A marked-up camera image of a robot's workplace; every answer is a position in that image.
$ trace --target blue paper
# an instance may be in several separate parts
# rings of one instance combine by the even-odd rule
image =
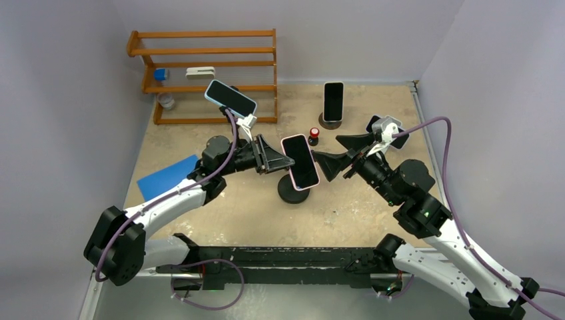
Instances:
[[[161,193],[178,185],[187,175],[194,170],[198,157],[191,155],[174,165],[143,177],[137,181],[137,186],[145,201],[151,200]]]

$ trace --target white wall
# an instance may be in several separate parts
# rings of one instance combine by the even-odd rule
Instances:
[[[109,0],[0,2],[0,317],[76,319],[150,109]]]
[[[565,289],[565,2],[467,0],[420,82],[426,119],[453,121],[448,182],[499,262]],[[430,130],[442,159],[445,126]],[[565,317],[557,298],[536,299]],[[528,308],[527,319],[544,319]]]
[[[115,0],[128,31],[277,28],[279,81],[420,79],[463,0]]]

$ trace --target table surface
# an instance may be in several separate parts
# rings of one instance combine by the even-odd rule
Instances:
[[[404,128],[419,123],[408,87],[346,85],[344,121],[338,129],[326,130],[318,124],[322,93],[322,85],[279,85],[279,122],[258,123],[252,134],[263,134],[268,143],[280,151],[282,138],[298,133],[307,136],[311,127],[318,127],[320,142],[313,149],[342,153],[345,149],[335,136],[365,133],[374,114],[392,115],[402,121]],[[257,99],[259,115],[271,108],[268,99],[249,96]],[[164,111],[163,117],[182,117],[193,110],[218,113],[203,97],[177,95],[175,100],[175,109]],[[208,139],[215,135],[231,139],[230,126],[154,125],[150,122],[125,207],[143,202],[137,180],[192,154],[200,157]],[[421,131],[413,133],[402,150],[389,149],[386,159],[392,168],[405,159],[419,159],[434,175]],[[286,174],[284,171],[259,175],[255,170],[248,170],[227,175],[227,187],[219,197],[181,215],[155,233],[153,239],[180,232],[199,245],[373,247],[387,233],[394,233],[414,246],[428,246],[398,226],[392,217],[398,207],[389,207],[360,177],[346,180],[338,176],[329,183],[319,168],[318,172],[320,185],[311,189],[308,199],[298,205],[287,204],[279,198],[277,183]],[[431,193],[439,196],[437,185]]]

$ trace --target blue object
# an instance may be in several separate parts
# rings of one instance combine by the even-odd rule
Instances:
[[[153,72],[153,77],[157,81],[165,81],[169,78],[169,70],[167,69],[157,69]]]
[[[194,170],[198,157],[191,155],[174,165],[143,177],[137,181],[137,186],[145,201],[151,200],[161,193],[178,185],[187,175]]]

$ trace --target phone stand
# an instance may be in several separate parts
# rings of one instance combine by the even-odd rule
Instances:
[[[279,192],[279,197],[292,205],[297,205],[304,202],[306,198],[310,195],[310,189],[304,191],[296,191],[292,186],[292,180],[290,180],[290,175],[285,175],[279,180],[279,185],[277,186],[277,191]]]
[[[324,121],[324,113],[320,113],[320,117],[318,117],[318,122],[322,126],[322,128],[326,130],[335,130],[341,126],[341,121],[335,122],[326,122]]]

